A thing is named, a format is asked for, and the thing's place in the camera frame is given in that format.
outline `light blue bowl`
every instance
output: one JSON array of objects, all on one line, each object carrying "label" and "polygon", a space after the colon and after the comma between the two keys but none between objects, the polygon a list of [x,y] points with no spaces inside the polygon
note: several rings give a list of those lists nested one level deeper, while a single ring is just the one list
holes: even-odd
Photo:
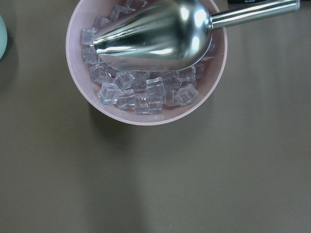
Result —
[{"label": "light blue bowl", "polygon": [[6,44],[8,42],[8,35],[3,18],[0,16],[0,59],[4,54]]}]

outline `bowl of ice cubes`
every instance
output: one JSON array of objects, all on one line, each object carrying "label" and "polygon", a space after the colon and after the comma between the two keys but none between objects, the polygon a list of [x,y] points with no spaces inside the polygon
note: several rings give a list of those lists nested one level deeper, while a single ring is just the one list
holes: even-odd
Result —
[{"label": "bowl of ice cubes", "polygon": [[[225,29],[212,32],[211,45],[197,64],[165,72],[118,71],[96,54],[93,40],[109,24],[152,0],[80,0],[69,22],[66,56],[71,76],[87,101],[128,124],[159,125],[178,120],[208,99],[225,67]],[[202,0],[210,13],[213,0]]]}]

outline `ice scoop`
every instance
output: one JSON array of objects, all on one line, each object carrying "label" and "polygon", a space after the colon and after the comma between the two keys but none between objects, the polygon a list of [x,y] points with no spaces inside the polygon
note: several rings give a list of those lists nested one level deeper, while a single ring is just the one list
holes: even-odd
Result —
[{"label": "ice scoop", "polygon": [[160,0],[112,25],[94,40],[117,70],[181,70],[207,52],[212,30],[299,9],[299,0],[268,0],[210,15],[199,0]]}]

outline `stainless steel scoop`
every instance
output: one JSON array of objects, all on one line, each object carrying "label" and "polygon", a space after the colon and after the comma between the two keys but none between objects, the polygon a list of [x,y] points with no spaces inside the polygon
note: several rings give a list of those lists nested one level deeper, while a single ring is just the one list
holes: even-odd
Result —
[{"label": "stainless steel scoop", "polygon": [[210,15],[199,0],[160,0],[112,25],[94,47],[117,70],[180,70],[204,56],[212,30],[293,12],[299,4],[299,0],[269,0]]}]

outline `gray table surface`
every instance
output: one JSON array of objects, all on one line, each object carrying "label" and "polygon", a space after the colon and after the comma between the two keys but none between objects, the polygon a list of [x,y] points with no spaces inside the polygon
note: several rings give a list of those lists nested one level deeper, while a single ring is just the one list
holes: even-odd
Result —
[{"label": "gray table surface", "polygon": [[211,97],[152,127],[110,119],[76,88],[77,3],[0,1],[1,233],[310,232],[310,1],[228,28]]}]

